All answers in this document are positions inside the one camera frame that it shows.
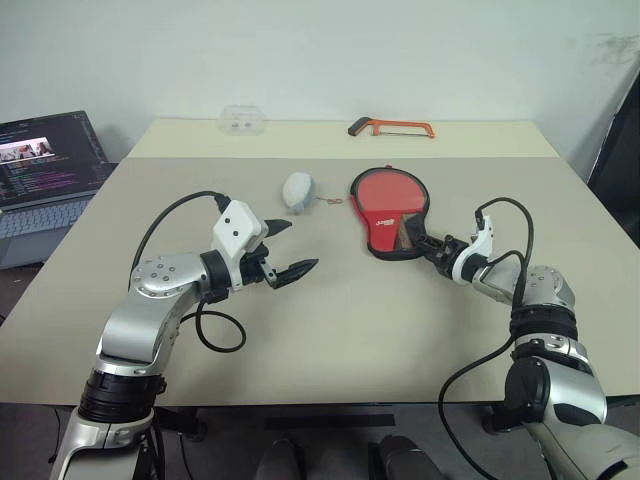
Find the table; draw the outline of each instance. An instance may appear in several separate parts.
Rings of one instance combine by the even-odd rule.
[[[320,195],[344,197],[357,174],[385,163],[424,181],[433,235],[466,238],[473,211],[494,196],[527,205],[536,226],[532,263],[553,265],[568,279],[580,339],[605,392],[640,392],[638,250],[557,156],[382,161],[134,155],[109,178],[1,327],[0,401],[78,402],[104,322],[125,295],[140,237],[171,201],[202,189],[242,199],[264,218],[293,221],[293,228],[265,242],[272,265],[316,257],[320,263],[296,284],[278,291],[254,285],[216,306],[247,330],[247,345],[237,353],[204,349],[185,324],[158,404],[434,401],[450,373],[503,342],[508,307],[456,287],[424,260],[375,259],[348,204],[317,202],[290,217],[280,200],[280,186],[292,171],[312,172]],[[518,212],[496,206],[492,216],[496,252],[523,248]],[[204,251],[217,218],[212,202],[191,202],[167,218],[147,253]],[[207,332],[232,344],[233,330],[212,323]],[[501,399],[509,365],[503,355],[478,368],[452,387],[448,399]]]

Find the laptop screen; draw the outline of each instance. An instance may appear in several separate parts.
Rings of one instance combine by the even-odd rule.
[[[0,124],[0,207],[97,190],[110,172],[85,112]]]

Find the gray floor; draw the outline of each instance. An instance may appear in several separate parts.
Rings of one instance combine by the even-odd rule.
[[[491,436],[478,420],[485,409],[447,407],[452,428],[474,458],[498,478],[547,479],[546,468],[526,432]],[[305,415],[391,413],[395,427],[266,430],[266,418]],[[61,413],[63,427],[68,414]],[[451,480],[477,479],[449,441],[432,405],[362,407],[231,407],[200,410],[209,433],[201,443],[186,442],[195,480],[250,480],[262,453],[284,435],[306,450],[309,480],[367,480],[367,442],[394,433],[407,435],[431,455]],[[610,410],[608,423],[640,434],[640,405]],[[0,477],[12,480],[47,478],[47,458],[55,445],[56,419],[48,407],[0,404]],[[187,479],[176,434],[165,433],[167,478]]]

